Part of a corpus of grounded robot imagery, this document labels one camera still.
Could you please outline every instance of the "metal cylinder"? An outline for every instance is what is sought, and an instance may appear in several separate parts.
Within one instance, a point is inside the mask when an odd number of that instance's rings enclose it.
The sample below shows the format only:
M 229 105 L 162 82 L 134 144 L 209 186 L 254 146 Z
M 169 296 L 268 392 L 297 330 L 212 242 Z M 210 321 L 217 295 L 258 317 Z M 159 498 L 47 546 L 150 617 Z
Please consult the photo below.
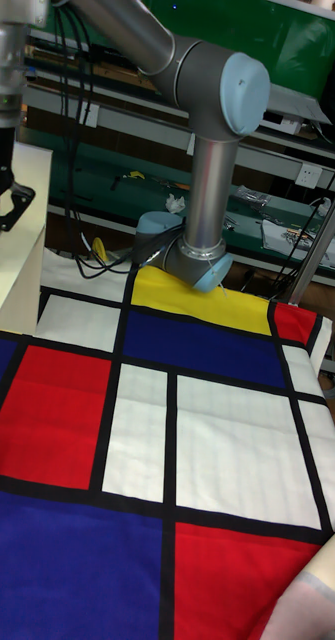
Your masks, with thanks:
M 147 75 L 160 73 L 172 61 L 173 35 L 140 0 L 72 0 L 72 4 Z
M 0 24 L 0 128 L 15 127 L 20 121 L 26 36 L 22 24 Z
M 207 252 L 221 241 L 238 139 L 214 142 L 196 138 L 186 243 Z
M 335 235 L 335 199 L 289 291 L 289 303 L 299 304 Z

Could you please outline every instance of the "black cable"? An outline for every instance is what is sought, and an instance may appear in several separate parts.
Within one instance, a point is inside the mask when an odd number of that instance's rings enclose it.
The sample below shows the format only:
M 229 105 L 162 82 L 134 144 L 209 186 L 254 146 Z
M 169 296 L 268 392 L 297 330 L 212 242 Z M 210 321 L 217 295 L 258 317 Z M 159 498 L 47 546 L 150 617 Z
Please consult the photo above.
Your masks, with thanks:
M 80 81 L 80 87 L 79 87 L 79 93 L 78 93 L 78 101 L 77 101 L 77 112 L 76 112 L 76 118 L 74 120 L 74 125 L 73 125 L 73 130 L 72 130 L 72 135 L 70 135 L 70 126 L 69 126 L 69 121 L 68 121 L 68 116 L 69 116 L 69 112 L 68 112 L 68 106 L 69 106 L 69 88 L 68 88 L 68 52 L 67 52 L 67 44 L 66 44 L 66 33 L 65 33 L 65 29 L 64 29 L 64 25 L 63 25 L 63 16 L 68 20 L 71 29 L 73 31 L 76 43 L 77 43 L 77 50 L 78 50 L 78 56 L 79 56 L 79 61 L 78 61 L 78 70 L 79 70 L 79 81 Z M 80 16 L 75 12 L 75 10 L 72 7 L 69 6 L 64 6 L 61 10 L 57 10 L 56 9 L 56 22 L 58 23 L 59 26 L 59 30 L 61 33 L 61 40 L 62 40 L 62 50 L 63 50 L 63 58 L 64 58 L 64 91 L 65 91 L 65 100 L 64 103 L 62 101 L 62 105 L 63 105 L 63 112 L 64 112 L 64 117 L 66 120 L 66 124 L 67 124 L 67 135 L 66 135 L 66 147 L 67 147 L 67 165 L 68 165 L 68 185 L 67 185 L 67 190 L 66 190 L 66 200 L 65 200 L 65 216 L 66 216 L 66 223 L 67 223 L 67 231 L 68 231 L 68 235 L 70 238 L 70 242 L 71 242 L 71 249 L 72 249 L 72 255 L 76 261 L 77 267 L 79 269 L 79 272 L 81 274 L 81 276 L 86 279 L 86 280 L 92 280 L 95 278 L 98 278 L 100 275 L 102 275 L 103 273 L 107 273 L 108 271 L 111 271 L 112 273 L 118 273 L 118 274 L 127 274 L 130 273 L 129 271 L 119 271 L 116 270 L 115 267 L 123 264 L 124 262 L 126 262 L 126 260 L 128 258 L 131 258 L 132 263 L 135 263 L 136 261 L 134 260 L 134 250 L 131 250 L 129 252 L 127 252 L 122 258 L 119 258 L 118 260 L 116 260 L 115 262 L 111 263 L 111 264 L 106 264 L 101 258 L 100 256 L 89 247 L 87 240 L 85 239 L 84 233 L 81 229 L 81 218 L 79 215 L 79 212 L 77 211 L 77 208 L 75 206 L 75 196 L 74 196 L 74 169 L 75 169 L 75 162 L 76 162 L 76 157 L 77 157 L 77 151 L 78 151 L 78 147 L 80 144 L 80 136 L 79 136 L 79 128 L 80 128 L 80 119 L 81 119 L 81 113 L 82 113 L 82 108 L 83 108 L 83 101 L 84 101 L 84 95 L 85 95 L 85 82 L 84 82 L 84 66 L 83 66 L 83 55 L 84 55 L 84 51 L 83 51 L 83 47 L 82 47 L 82 41 L 81 41 L 81 37 L 78 31 L 78 25 L 76 24 L 75 20 L 79 23 L 85 37 L 87 40 L 87 45 L 89 47 L 90 50 L 90 39 L 88 36 L 88 32 L 80 18 Z M 90 60 L 90 68 L 91 68 L 91 74 L 90 74 L 90 92 L 89 92 L 89 98 L 88 98 L 88 102 L 87 102 L 87 109 L 86 109 L 86 113 L 84 115 L 84 119 L 83 119 L 83 124 L 82 126 L 85 126 L 87 118 L 88 118 L 88 113 L 90 110 L 90 106 L 91 106 L 91 102 L 92 102 L 92 97 L 93 97 L 93 89 L 94 89 L 94 83 L 93 83 L 93 64 L 92 61 Z M 77 251 L 76 251 L 76 245 L 75 245 L 75 239 L 74 239 L 74 234 L 73 234 L 73 229 L 72 229 L 72 219 L 71 219 L 71 212 L 73 214 L 73 217 L 77 223 L 77 227 L 78 227 L 78 231 L 80 234 L 80 237 L 82 239 L 82 241 L 86 244 L 87 248 L 90 250 L 90 253 L 93 255 L 93 257 L 95 258 L 95 260 L 97 261 L 98 265 L 96 264 L 91 264 L 86 262 L 81 256 L 78 255 Z M 147 256 L 147 258 L 145 259 L 145 262 L 143 264 L 148 263 L 148 260 L 151 258 L 152 255 L 154 255 L 156 252 L 161 252 L 165 249 L 166 245 L 171 244 L 177 237 L 178 235 L 181 233 L 182 229 L 185 227 L 185 221 L 183 221 L 183 223 L 181 223 L 181 225 L 178 225 L 177 227 L 173 227 L 172 229 L 167 229 L 166 231 L 162 232 L 161 234 L 158 234 L 157 236 L 154 236 L 153 238 L 151 238 L 150 240 L 146 241 L 142 247 L 139 248 L 139 251 L 141 251 L 141 249 L 143 249 L 144 254 Z M 141 268 L 141 266 L 143 265 L 138 265 L 137 267 L 135 267 L 137 269 L 137 271 Z M 89 268 L 93 271 L 95 271 L 95 273 L 93 275 L 86 275 L 84 272 L 83 267 Z
M 296 242 L 295 242 L 295 244 L 293 245 L 292 250 L 291 250 L 291 253 L 289 254 L 289 256 L 287 257 L 287 259 L 285 260 L 284 264 L 282 265 L 282 268 L 281 268 L 281 270 L 280 270 L 280 272 L 279 272 L 279 274 L 278 274 L 277 278 L 274 280 L 274 284 L 273 284 L 273 286 L 272 286 L 272 289 L 275 289 L 275 288 L 276 288 L 276 286 L 277 286 L 277 284 L 279 284 L 279 286 L 278 286 L 278 293 L 277 293 L 277 295 L 278 295 L 278 294 L 280 294 L 280 293 L 282 293 L 282 291 L 283 291 L 285 288 L 287 288 L 287 286 L 289 285 L 289 283 L 290 283 L 290 280 L 291 280 L 291 279 L 292 279 L 292 281 L 293 281 L 293 279 L 296 277 L 296 275 L 298 274 L 298 272 L 299 272 L 299 270 L 300 270 L 300 268 L 301 268 L 301 266 L 302 266 L 302 264 L 303 264 L 303 261 L 302 261 L 302 262 L 301 262 L 301 263 L 300 263 L 300 264 L 299 264 L 299 265 L 298 265 L 298 266 L 297 266 L 297 267 L 296 267 L 296 268 L 295 268 L 291 273 L 289 273 L 289 274 L 285 275 L 285 276 L 282 278 L 283 272 L 285 271 L 285 269 L 287 269 L 288 265 L 290 264 L 291 259 L 292 259 L 293 255 L 294 255 L 294 253 L 295 253 L 295 251 L 296 251 L 296 249 L 297 249 L 297 247 L 298 247 L 299 242 L 301 241 L 301 239 L 302 239 L 303 235 L 305 234 L 306 230 L 308 229 L 309 225 L 311 224 L 311 222 L 312 222 L 312 220 L 313 220 L 314 216 L 316 215 L 316 213 L 317 213 L 317 211 L 318 211 L 318 208 L 319 208 L 319 206 L 320 206 L 321 202 L 323 202 L 323 198 L 326 196 L 326 194 L 327 194 L 327 193 L 328 193 L 328 191 L 330 190 L 330 188 L 331 188 L 331 186 L 332 186 L 332 184 L 333 184 L 334 180 L 335 180 L 335 172 L 334 172 L 334 174 L 333 174 L 333 176 L 332 176 L 332 178 L 331 178 L 331 180 L 330 180 L 330 182 L 329 182 L 329 184 L 328 184 L 328 186 L 327 186 L 327 188 L 326 188 L 326 190 L 325 190 L 325 195 L 324 195 L 324 196 L 321 196 L 321 198 L 319 198 L 319 200 L 317 201 L 317 204 L 316 204 L 316 206 L 315 206 L 314 210 L 312 211 L 312 213 L 311 213 L 310 217 L 308 218 L 308 220 L 307 220 L 306 224 L 304 225 L 304 227 L 303 227 L 302 231 L 300 232 L 300 234 L 299 234 L 299 236 L 298 236 L 298 238 L 297 238 L 297 241 L 296 241 Z
M 85 262 L 78 254 L 75 248 L 75 242 L 74 242 L 74 237 L 73 237 L 73 231 L 72 231 L 72 225 L 71 225 L 71 210 L 72 213 L 74 215 L 74 218 L 77 222 L 77 225 L 79 227 L 79 232 L 80 235 L 82 237 L 82 231 L 80 229 L 80 223 L 81 223 L 81 219 L 79 217 L 78 212 L 76 211 L 75 208 L 75 203 L 74 203 L 74 167 L 75 167 L 75 160 L 76 160 L 76 155 L 77 155 L 77 151 L 78 151 L 78 146 L 79 146 L 79 135 L 78 135 L 78 128 L 80 126 L 80 119 L 81 119 L 81 113 L 82 113 L 82 106 L 83 106 L 83 98 L 84 98 L 84 81 L 83 81 L 83 59 L 82 59 L 82 54 L 83 54 L 83 48 L 82 48 L 82 42 L 81 42 L 81 38 L 80 35 L 78 33 L 78 29 L 73 21 L 72 16 L 69 14 L 69 12 L 67 11 L 67 8 L 64 8 L 63 10 L 63 14 L 67 17 L 71 28 L 73 30 L 74 36 L 76 38 L 76 43 L 77 43 L 77 47 L 78 47 L 78 53 L 79 53 L 79 77 L 80 77 L 80 92 L 79 92 L 79 96 L 78 96 L 78 105 L 77 105 L 77 113 L 76 113 L 76 118 L 75 118 L 75 122 L 74 122 L 74 127 L 73 127 L 73 134 L 72 134 L 72 139 L 71 141 L 69 140 L 69 135 L 67 136 L 68 139 L 68 144 L 67 144 L 67 155 L 68 155 L 68 189 L 67 189 L 67 194 L 66 194 L 66 202 L 65 202 L 65 214 L 66 214 L 66 220 L 67 220 L 67 229 L 68 229 L 68 235 L 70 237 L 70 241 L 71 241 L 71 248 L 72 248 L 72 254 L 76 260 L 78 269 L 82 275 L 83 278 L 85 279 L 92 279 L 94 277 L 97 277 L 99 275 L 102 275 L 102 273 L 106 273 L 107 271 L 110 271 L 114 266 L 118 266 L 119 264 L 122 264 L 123 262 L 126 261 L 127 259 L 127 255 L 123 257 L 123 259 L 121 260 L 117 260 L 114 263 L 110 264 L 110 265 L 105 265 L 103 263 L 103 261 L 99 261 L 100 264 L 99 266 L 95 266 L 95 265 L 91 265 L 87 262 Z M 63 48 L 63 55 L 64 55 L 64 66 L 65 66 L 65 90 L 66 90 L 66 100 L 65 102 L 68 104 L 68 75 L 67 75 L 67 63 L 68 63 L 68 55 L 67 55 L 67 46 L 66 46 L 66 35 L 65 35 L 65 30 L 64 30 L 64 26 L 63 26 L 63 21 L 62 21 L 62 17 L 61 15 L 58 13 L 57 16 L 57 20 L 58 20 L 58 24 L 60 27 L 60 32 L 61 32 L 61 39 L 62 39 L 62 48 Z M 92 92 L 93 92 L 93 82 L 91 81 L 91 90 L 90 90 L 90 97 L 89 97 L 89 101 L 87 103 L 87 109 L 86 109 L 86 113 L 84 116 L 84 121 L 83 121 L 83 126 L 86 124 L 87 118 L 88 118 L 88 112 L 89 112 L 89 108 L 90 108 L 90 104 L 91 104 L 91 98 L 92 98 Z M 93 276 L 86 276 L 86 274 L 83 271 L 83 266 L 89 268 L 89 269 L 93 269 L 95 271 L 98 271 L 98 273 L 94 274 Z

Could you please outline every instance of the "white table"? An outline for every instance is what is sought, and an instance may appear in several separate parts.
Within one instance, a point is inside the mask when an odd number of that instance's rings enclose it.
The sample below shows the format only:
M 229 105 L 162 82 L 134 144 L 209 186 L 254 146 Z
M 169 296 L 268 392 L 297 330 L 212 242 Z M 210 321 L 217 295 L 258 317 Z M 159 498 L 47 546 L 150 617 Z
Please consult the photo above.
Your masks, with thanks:
M 42 256 L 52 151 L 16 143 L 12 169 L 16 182 L 36 197 L 16 226 L 0 236 L 0 330 L 32 335 L 38 316 Z M 10 192 L 0 199 L 8 213 Z

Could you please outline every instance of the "black stripe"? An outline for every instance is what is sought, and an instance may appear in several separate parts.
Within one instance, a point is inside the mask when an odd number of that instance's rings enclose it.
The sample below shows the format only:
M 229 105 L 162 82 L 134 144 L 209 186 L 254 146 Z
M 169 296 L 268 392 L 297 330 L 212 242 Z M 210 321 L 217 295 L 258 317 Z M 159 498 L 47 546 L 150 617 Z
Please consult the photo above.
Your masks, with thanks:
M 40 301 L 38 306 L 38 322 L 42 318 L 42 314 L 47 306 L 49 299 L 50 299 L 50 293 L 48 291 L 43 291 L 43 287 L 41 287 Z
M 89 347 L 81 347 L 78 344 L 67 344 L 66 342 L 57 342 L 56 340 L 45 340 L 45 338 L 30 338 L 30 345 L 33 347 L 42 347 L 51 349 L 52 351 L 64 351 L 65 353 L 74 353 L 77 356 L 87 356 L 89 358 L 98 358 L 99 360 L 113 360 L 113 354 L 100 349 L 90 349 Z
M 68 504 L 82 504 L 110 511 L 135 513 L 148 518 L 162 518 L 162 504 L 147 502 L 137 498 L 127 498 L 104 491 L 84 491 L 69 489 L 53 485 L 16 480 L 7 476 L 0 476 L 0 491 L 17 496 L 48 500 L 51 502 L 66 502 Z
M 323 532 L 330 537 L 333 535 L 333 529 L 332 529 L 332 525 L 331 525 L 331 521 L 330 521 L 328 509 L 327 509 L 327 504 L 326 504 L 325 497 L 323 495 L 322 485 L 319 479 L 316 463 L 313 458 L 312 449 L 308 439 L 306 427 L 303 422 L 301 409 L 298 403 L 298 398 L 293 388 L 289 366 L 285 358 L 282 345 L 278 338 L 277 327 L 275 325 L 275 320 L 274 320 L 275 310 L 276 310 L 276 305 L 274 303 L 270 303 L 268 307 L 268 321 L 271 327 L 272 336 L 275 339 L 275 347 L 281 363 L 286 387 L 289 391 L 289 401 L 291 405 L 291 410 L 292 410 L 293 418 L 295 421 L 304 461 L 306 464 L 308 477 L 311 483 L 313 497 L 316 502 L 318 515 L 321 522 L 321 527 Z
M 204 327 L 208 327 L 209 329 L 215 329 L 216 331 L 223 331 L 226 333 L 233 333 L 235 335 L 243 336 L 244 338 L 249 338 L 250 340 L 261 340 L 264 342 L 273 341 L 271 336 L 264 335 L 263 333 L 253 333 L 252 331 L 243 331 L 242 329 L 236 329 L 234 327 L 224 327 L 223 325 L 214 324 L 213 322 L 201 320 L 200 318 L 195 318 L 193 316 L 179 313 L 170 313 L 169 311 L 161 311 L 160 309 L 152 309 L 151 307 L 138 307 L 136 305 L 133 305 L 131 311 L 135 311 L 136 313 L 140 313 L 141 315 L 161 318 L 161 320 L 173 320 L 175 322 L 179 322 L 180 324 L 199 324 L 203 325 Z
M 57 296 L 59 298 L 68 298 L 77 300 L 78 302 L 87 302 L 89 304 L 97 304 L 101 307 L 112 307 L 112 309 L 120 309 L 122 304 L 113 300 L 104 300 L 94 296 L 87 296 L 84 293 L 75 293 L 74 291 L 64 291 L 63 289 L 53 289 L 52 287 L 41 287 L 42 294 L 49 296 Z
M 306 345 L 303 342 L 299 342 L 298 340 L 287 340 L 287 338 L 279 338 L 279 341 L 285 347 L 297 347 L 297 349 L 303 349 L 303 351 L 306 351 Z
M 161 588 L 159 640 L 174 637 L 175 506 L 177 481 L 177 376 L 168 375 L 163 488 L 163 532 L 161 552 Z
M 303 400 L 304 402 L 312 402 L 314 404 L 320 404 L 320 405 L 323 405 L 324 407 L 328 407 L 326 399 L 322 396 L 314 396 L 311 393 L 300 393 L 300 392 L 297 392 L 296 396 L 298 400 Z
M 15 338 L 17 337 L 19 338 L 18 340 L 15 340 L 15 342 L 17 342 L 17 347 L 0 382 L 0 411 L 28 347 L 27 336 L 15 336 Z
M 164 516 L 163 505 L 156 502 L 127 498 L 103 491 L 92 492 L 82 489 L 67 489 L 25 480 L 16 480 L 7 476 L 0 476 L 0 491 L 36 500 L 81 504 L 98 509 L 135 513 L 147 518 L 161 519 Z M 309 544 L 323 545 L 329 539 L 329 536 L 323 531 L 309 527 L 250 520 L 239 516 L 198 511 L 187 507 L 176 507 L 174 520 L 212 529 L 236 531 L 267 538 L 295 540 Z
M 229 378 L 228 376 L 222 376 L 214 373 L 206 373 L 205 371 L 196 371 L 195 369 L 187 369 L 178 367 L 173 364 L 161 364 L 160 362 L 153 362 L 152 360 L 141 360 L 140 358 L 131 358 L 130 356 L 123 356 L 124 364 L 131 364 L 136 367 L 142 367 L 144 369 L 153 369 L 153 371 L 163 371 L 165 373 L 171 373 L 174 375 L 186 376 L 188 378 L 195 378 L 196 380 L 204 380 L 206 382 L 217 382 L 229 387 L 237 387 L 238 389 L 247 389 L 249 391 L 261 391 L 262 393 L 269 393 L 273 396 L 288 397 L 288 391 L 280 387 L 271 387 L 268 384 L 259 384 L 258 382 L 248 382 L 245 380 L 238 380 L 237 378 Z
M 90 480 L 90 489 L 94 491 L 101 491 L 103 484 L 103 476 L 106 465 L 108 446 L 111 438 L 113 414 L 115 410 L 115 404 L 118 392 L 118 383 L 122 366 L 122 354 L 123 345 L 127 331 L 128 314 L 131 305 L 132 293 L 134 281 L 136 279 L 137 272 L 132 271 L 128 278 L 122 303 L 122 310 L 120 321 L 117 329 L 117 336 L 115 342 L 115 349 L 113 353 L 113 360 L 111 366 L 111 372 L 108 380 L 107 393 L 105 403 L 103 407 L 101 426 L 98 435 L 98 441 L 96 446 L 96 452 L 93 462 L 93 468 Z
M 200 527 L 209 527 L 211 529 L 236 531 L 238 533 L 246 533 L 266 538 L 296 540 L 297 542 L 307 542 L 309 544 L 323 545 L 330 537 L 324 531 L 310 527 L 250 520 L 249 518 L 241 518 L 240 516 L 214 513 L 211 511 L 198 511 L 187 507 L 176 508 L 176 521 Z
M 10 333 L 9 331 L 0 331 L 0 340 L 7 340 L 8 342 L 21 342 L 25 339 L 21 333 Z
M 311 353 L 313 351 L 313 347 L 315 346 L 315 344 L 317 342 L 317 338 L 318 338 L 319 332 L 321 331 L 321 328 L 322 328 L 322 322 L 323 322 L 322 316 L 317 316 L 316 321 L 315 321 L 314 326 L 313 326 L 313 329 L 311 331 L 310 337 L 308 338 L 307 345 L 306 345 L 306 349 L 308 351 L 308 355 L 311 355 Z

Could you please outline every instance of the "light blue joint cap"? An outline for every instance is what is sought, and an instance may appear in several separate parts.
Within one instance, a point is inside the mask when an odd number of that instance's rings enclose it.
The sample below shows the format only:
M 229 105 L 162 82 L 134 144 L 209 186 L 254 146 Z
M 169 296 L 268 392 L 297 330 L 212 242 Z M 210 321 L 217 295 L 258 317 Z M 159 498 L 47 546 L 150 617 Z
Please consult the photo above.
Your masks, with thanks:
M 209 269 L 207 273 L 196 284 L 194 289 L 202 291 L 202 293 L 209 293 L 213 291 L 219 284 L 221 284 L 223 278 L 229 272 L 233 263 L 231 254 L 226 253 L 218 262 L 213 265 L 213 269 Z
M 182 218 L 175 213 L 169 211 L 149 211 L 140 217 L 137 232 L 145 234 L 163 233 L 167 229 L 173 229 L 177 225 L 182 224 Z
M 223 115 L 237 135 L 248 136 L 259 126 L 270 94 L 267 69 L 245 53 L 228 58 L 221 76 L 220 99 Z

